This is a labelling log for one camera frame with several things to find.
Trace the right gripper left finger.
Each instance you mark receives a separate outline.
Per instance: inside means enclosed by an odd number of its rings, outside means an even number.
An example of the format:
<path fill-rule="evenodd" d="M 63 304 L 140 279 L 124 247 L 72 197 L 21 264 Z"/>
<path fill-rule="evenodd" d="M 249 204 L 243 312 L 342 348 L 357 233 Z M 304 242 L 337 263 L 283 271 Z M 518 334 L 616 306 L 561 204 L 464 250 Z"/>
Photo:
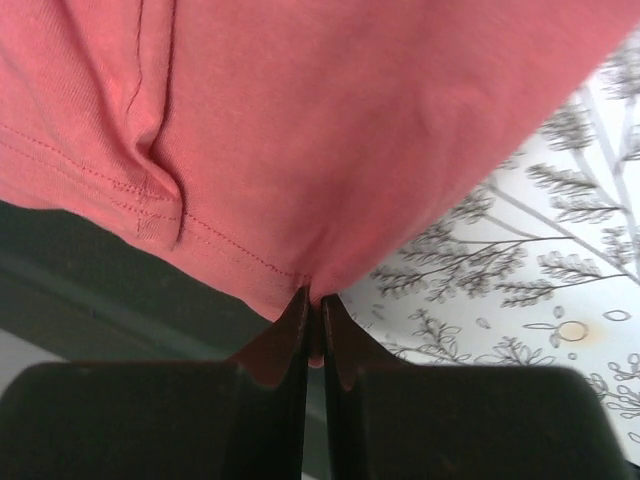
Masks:
<path fill-rule="evenodd" d="M 1 397 L 5 479 L 297 479 L 310 300 L 223 361 L 48 362 Z"/>

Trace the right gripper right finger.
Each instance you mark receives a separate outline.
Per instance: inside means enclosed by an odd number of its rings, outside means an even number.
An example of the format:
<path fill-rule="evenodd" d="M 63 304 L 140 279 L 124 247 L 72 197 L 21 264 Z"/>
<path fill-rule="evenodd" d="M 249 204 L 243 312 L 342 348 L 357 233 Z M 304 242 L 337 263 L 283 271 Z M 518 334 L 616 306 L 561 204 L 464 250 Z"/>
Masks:
<path fill-rule="evenodd" d="M 558 367 L 418 366 L 321 304 L 336 479 L 621 479 L 595 393 Z"/>

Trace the pink t-shirt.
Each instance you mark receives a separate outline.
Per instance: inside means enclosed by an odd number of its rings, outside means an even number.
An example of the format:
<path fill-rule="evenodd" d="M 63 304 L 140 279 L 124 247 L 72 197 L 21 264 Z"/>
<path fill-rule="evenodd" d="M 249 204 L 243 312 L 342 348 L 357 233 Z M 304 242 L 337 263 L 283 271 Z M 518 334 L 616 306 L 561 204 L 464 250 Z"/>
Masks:
<path fill-rule="evenodd" d="M 1 198 L 274 319 L 458 205 L 635 1 L 5 1 Z"/>

